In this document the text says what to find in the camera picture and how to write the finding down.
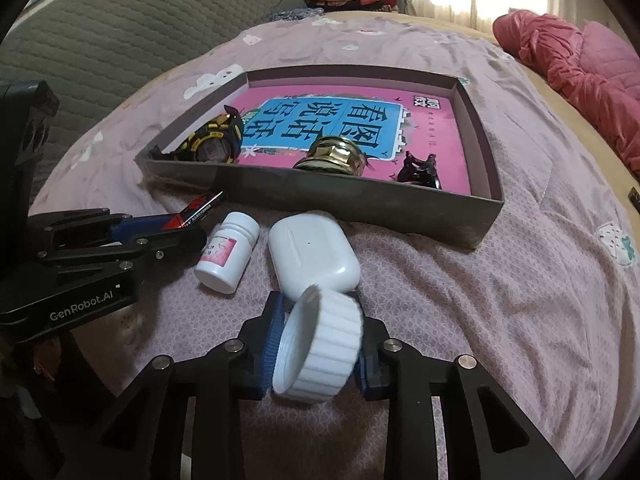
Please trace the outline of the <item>red black lighter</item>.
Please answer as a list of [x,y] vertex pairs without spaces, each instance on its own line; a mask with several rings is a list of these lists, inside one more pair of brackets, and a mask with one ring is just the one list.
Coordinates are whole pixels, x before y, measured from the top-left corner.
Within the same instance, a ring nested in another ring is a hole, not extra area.
[[211,188],[206,193],[191,200],[182,211],[175,214],[163,226],[163,231],[187,228],[192,224],[200,222],[209,211],[218,207],[226,200],[226,193],[221,190]]

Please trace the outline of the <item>white pill bottle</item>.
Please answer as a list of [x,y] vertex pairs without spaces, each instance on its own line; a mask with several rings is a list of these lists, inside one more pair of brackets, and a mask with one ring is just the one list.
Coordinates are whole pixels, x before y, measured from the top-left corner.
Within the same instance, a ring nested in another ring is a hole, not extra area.
[[214,292],[231,295],[238,288],[259,237],[259,224],[248,214],[232,211],[214,229],[194,274]]

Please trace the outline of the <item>white ribbed jar lid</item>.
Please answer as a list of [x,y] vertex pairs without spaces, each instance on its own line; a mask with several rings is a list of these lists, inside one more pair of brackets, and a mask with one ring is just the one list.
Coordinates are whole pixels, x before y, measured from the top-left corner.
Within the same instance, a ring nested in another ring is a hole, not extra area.
[[309,286],[286,320],[272,391],[298,402],[328,402],[352,374],[362,335],[363,315],[354,298]]

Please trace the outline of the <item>black yellow wrist watch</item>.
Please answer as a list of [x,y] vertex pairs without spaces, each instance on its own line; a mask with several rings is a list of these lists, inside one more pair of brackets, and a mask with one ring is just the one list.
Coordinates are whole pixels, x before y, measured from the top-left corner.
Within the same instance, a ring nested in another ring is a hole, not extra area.
[[243,132],[244,122],[239,111],[226,105],[223,113],[191,132],[174,150],[163,153],[154,146],[150,149],[150,157],[176,162],[232,164],[241,153]]

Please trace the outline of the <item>white earbuds case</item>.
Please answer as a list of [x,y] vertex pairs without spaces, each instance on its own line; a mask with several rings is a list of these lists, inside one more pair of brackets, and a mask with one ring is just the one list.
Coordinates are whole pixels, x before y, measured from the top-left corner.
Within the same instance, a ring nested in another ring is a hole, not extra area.
[[336,219],[324,211],[293,214],[269,230],[268,248],[280,292],[299,300],[311,285],[353,292],[361,278],[358,258]]

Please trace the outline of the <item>brass metal fitting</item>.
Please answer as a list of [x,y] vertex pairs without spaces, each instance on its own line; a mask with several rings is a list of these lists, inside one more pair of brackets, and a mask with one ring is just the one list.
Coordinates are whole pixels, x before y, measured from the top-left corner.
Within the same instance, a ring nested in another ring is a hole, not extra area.
[[344,136],[320,136],[293,168],[361,177],[367,163],[367,156],[351,140]]

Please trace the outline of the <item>purple patterned bed sheet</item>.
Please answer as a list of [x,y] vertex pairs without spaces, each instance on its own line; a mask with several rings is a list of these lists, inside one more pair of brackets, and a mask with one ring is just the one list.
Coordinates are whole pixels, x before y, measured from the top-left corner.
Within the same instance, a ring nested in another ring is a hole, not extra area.
[[[346,224],[363,309],[392,337],[437,359],[469,352],[546,436],[576,479],[599,479],[639,418],[639,256],[625,264],[600,235],[634,238],[624,205],[574,131],[524,70],[485,40],[389,18],[308,18],[244,30],[139,90],[63,156],[32,214],[108,208],[178,211],[190,198],[152,191],[134,161],[206,96],[210,76],[294,64],[399,66],[458,76],[480,115],[504,205],[474,252],[420,235]],[[236,294],[201,287],[193,263],[158,266],[137,304],[74,330],[102,382],[120,393],[157,354],[201,356],[262,310],[276,281],[266,246],[284,212],[246,210],[262,226]],[[352,384],[332,402],[268,398],[242,407],[247,479],[382,479],[386,406]]]

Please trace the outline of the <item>grey cardboard box tray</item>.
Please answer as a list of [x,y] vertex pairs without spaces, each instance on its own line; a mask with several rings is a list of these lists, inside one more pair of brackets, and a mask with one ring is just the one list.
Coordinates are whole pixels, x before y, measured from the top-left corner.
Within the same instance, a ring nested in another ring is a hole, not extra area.
[[186,110],[137,154],[145,179],[465,249],[502,208],[487,134],[456,78],[386,66],[230,67],[182,95]]

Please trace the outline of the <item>grey quilted headboard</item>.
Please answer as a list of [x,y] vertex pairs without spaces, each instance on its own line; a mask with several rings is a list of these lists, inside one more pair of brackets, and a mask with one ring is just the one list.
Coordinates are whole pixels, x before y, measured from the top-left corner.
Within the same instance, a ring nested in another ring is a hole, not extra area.
[[60,100],[38,162],[38,193],[68,149],[172,68],[303,0],[55,0],[1,45],[1,80],[43,80]]

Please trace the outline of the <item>pink and blue book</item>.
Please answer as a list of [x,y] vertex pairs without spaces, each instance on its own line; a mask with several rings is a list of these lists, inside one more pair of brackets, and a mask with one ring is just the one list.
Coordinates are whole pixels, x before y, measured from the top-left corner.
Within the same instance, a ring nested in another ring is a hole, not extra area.
[[367,159],[363,175],[394,180],[405,152],[436,158],[440,187],[471,193],[452,99],[424,91],[378,87],[253,87],[232,102],[245,132],[238,163],[291,169],[324,134],[355,143]]

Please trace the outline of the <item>pink quilted duvet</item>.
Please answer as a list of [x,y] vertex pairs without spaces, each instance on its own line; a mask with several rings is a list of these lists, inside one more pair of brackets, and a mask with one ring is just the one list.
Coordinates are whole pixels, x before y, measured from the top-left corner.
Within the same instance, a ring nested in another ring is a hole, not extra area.
[[639,174],[639,55],[596,21],[583,28],[552,14],[516,10],[492,31],[503,50],[537,72]]

